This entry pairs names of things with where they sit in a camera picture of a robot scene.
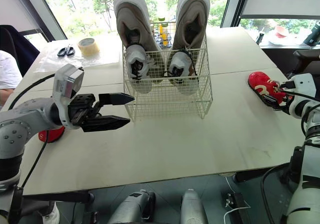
white shirt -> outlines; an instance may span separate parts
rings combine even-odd
[[[22,80],[15,58],[0,50],[0,89],[15,89]]]

plastic bag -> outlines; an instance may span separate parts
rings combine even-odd
[[[35,72],[57,71],[66,64],[72,64],[77,68],[85,68],[119,62],[122,51],[119,36],[114,34],[99,36],[95,37],[94,39],[97,42],[100,52],[90,57],[82,56],[82,53],[77,45],[79,42],[78,40],[59,40],[48,43],[48,45],[40,53],[42,58],[40,59]],[[75,54],[70,57],[58,57],[58,51],[68,45],[74,48]]]

red shoe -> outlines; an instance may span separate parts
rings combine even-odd
[[[52,143],[52,142],[55,142],[56,140],[58,140],[62,134],[64,133],[65,131],[65,127],[61,127],[59,129],[56,129],[56,130],[49,130],[49,137],[48,137],[48,143]],[[47,132],[44,130],[44,131],[41,131],[38,133],[38,138],[40,141],[42,142],[45,142],[46,141],[46,134]]]
[[[266,102],[262,98],[263,95],[270,95],[276,98],[278,104],[280,104],[283,101],[284,96],[286,96],[284,92],[277,91],[279,84],[276,81],[271,80],[269,76],[263,72],[251,73],[248,78],[248,84],[265,104]]]

window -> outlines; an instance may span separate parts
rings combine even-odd
[[[174,21],[178,0],[145,0],[152,21]],[[113,0],[46,0],[68,38],[111,34],[117,31]],[[211,0],[208,26],[219,27],[227,0]]]
[[[265,33],[260,46],[308,46],[304,40],[319,20],[241,19],[239,26],[256,40],[259,31]]]
[[[29,40],[30,43],[32,43],[39,51],[41,51],[47,44],[47,41],[40,33],[25,35],[24,37]]]

black chair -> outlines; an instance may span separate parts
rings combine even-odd
[[[313,76],[313,80],[316,87],[316,97],[320,98],[320,66],[315,66],[313,69],[307,67],[313,61],[320,61],[320,49],[315,50],[296,50],[293,55],[297,58],[297,65],[288,75],[288,78],[293,75],[310,73]]]
[[[26,74],[39,50],[11,25],[0,25],[0,50],[10,53],[16,59],[22,76]]]
[[[16,59],[16,63],[19,66],[17,52],[14,46],[14,40],[12,39],[10,32],[5,28],[0,27],[0,50],[11,54]]]

